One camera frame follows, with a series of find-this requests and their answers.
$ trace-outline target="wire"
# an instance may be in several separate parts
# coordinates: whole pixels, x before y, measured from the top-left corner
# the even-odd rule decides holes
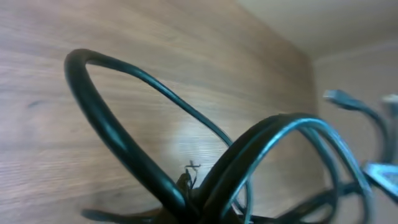
[[[305,124],[315,128],[326,138],[343,160],[350,174],[356,180],[363,201],[364,218],[362,223],[368,223],[373,212],[371,209],[371,189],[365,176],[359,169],[359,165],[356,163],[352,153],[350,153],[345,142],[336,131],[332,130],[324,121],[306,114],[285,116],[284,119],[273,124],[271,128],[257,133],[248,141],[247,145],[244,147],[246,150],[243,150],[243,154],[239,159],[232,161],[227,171],[222,175],[221,179],[223,179],[223,181],[216,186],[214,193],[210,196],[204,207],[204,218],[201,220],[201,223],[206,223],[214,218],[219,219],[220,216],[222,217],[231,206],[232,198],[235,197],[239,189],[243,186],[243,183],[254,172],[254,169],[273,145],[293,129]]]
[[[190,164],[185,166],[184,168],[185,168],[185,173],[189,176],[189,184],[190,184],[189,188],[193,189],[193,186],[197,182],[197,178],[198,178],[198,169],[197,168],[200,167],[200,164],[199,165],[194,165],[192,160],[190,160],[189,163]],[[193,171],[195,171],[195,178],[193,180],[191,178],[191,175],[189,174],[188,168],[191,168]]]
[[[378,113],[376,113],[365,104],[361,107],[360,111],[367,115],[374,122],[374,124],[379,127],[378,130],[382,139],[382,151],[377,161],[380,163],[391,163],[394,160],[396,151],[393,143],[389,139],[389,132],[386,121],[382,117],[380,117]]]
[[[190,202],[179,191],[170,177],[147,156],[114,117],[92,83],[85,67],[86,63],[128,73],[141,79],[211,129],[227,146],[232,145],[232,140],[216,124],[140,68],[87,49],[77,49],[67,55],[65,76],[70,89],[87,120],[104,143],[122,164],[176,217],[187,219],[196,217],[197,211],[193,205],[190,205]],[[251,189],[250,184],[250,182],[247,182],[246,187]],[[247,190],[246,197],[252,197],[251,195],[251,191]]]
[[[397,126],[398,126],[398,116],[394,116],[392,118],[392,125],[391,125],[391,132],[390,132],[391,149],[393,149],[394,152],[396,152],[396,150],[397,150],[397,134],[398,134]],[[397,155],[393,154],[391,163],[396,164],[397,162],[398,162]]]
[[[209,174],[205,177],[197,190],[197,194],[193,195],[192,202],[186,198],[185,194],[180,191],[172,179],[138,146],[114,117],[90,80],[85,67],[86,63],[125,72],[141,79],[211,129],[227,146],[229,146],[228,150],[209,171]],[[221,218],[231,207],[232,203],[235,203],[235,206],[243,213],[243,221],[245,224],[250,221],[256,222],[261,220],[267,222],[275,220],[281,223],[290,223],[300,220],[305,212],[312,212],[320,205],[329,203],[332,207],[332,211],[323,221],[317,222],[327,223],[333,218],[336,212],[339,196],[345,193],[350,194],[351,192],[357,192],[362,196],[364,206],[363,223],[367,223],[371,216],[369,204],[370,191],[366,179],[364,179],[345,143],[340,139],[339,135],[337,135],[334,130],[330,129],[322,120],[305,114],[280,114],[271,116],[251,127],[232,143],[232,140],[217,127],[216,124],[212,123],[199,111],[179,98],[174,92],[161,84],[154,77],[131,64],[91,50],[78,49],[74,50],[66,57],[65,75],[81,110],[104,143],[126,169],[157,197],[164,207],[182,223],[196,222],[199,217],[203,217],[201,219],[202,223]],[[383,120],[378,114],[371,112],[371,110],[365,110],[365,113],[367,113],[378,126],[382,127],[381,129],[383,129],[384,125],[385,130],[387,130],[385,123],[383,124]],[[333,188],[323,194],[317,195],[312,198],[311,201],[295,207],[293,210],[276,219],[252,216],[252,187],[250,175],[254,172],[259,161],[264,158],[272,146],[293,129],[298,129],[315,146],[322,161],[330,171]],[[330,154],[328,146],[320,139],[317,132],[326,138],[342,158],[351,172],[351,175],[356,180],[356,183],[354,183],[356,186],[355,189],[352,188],[353,184],[342,186],[338,184],[336,164]],[[384,130],[382,130],[383,136],[386,136],[385,133],[387,133],[387,131],[384,132]],[[191,180],[190,187],[192,188],[194,184],[195,181]],[[246,188],[245,207],[241,206],[237,201],[237,195],[242,186]]]

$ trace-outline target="white ceiling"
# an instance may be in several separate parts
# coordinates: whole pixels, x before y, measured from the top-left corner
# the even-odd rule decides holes
[[[398,38],[398,0],[238,0],[312,59]]]

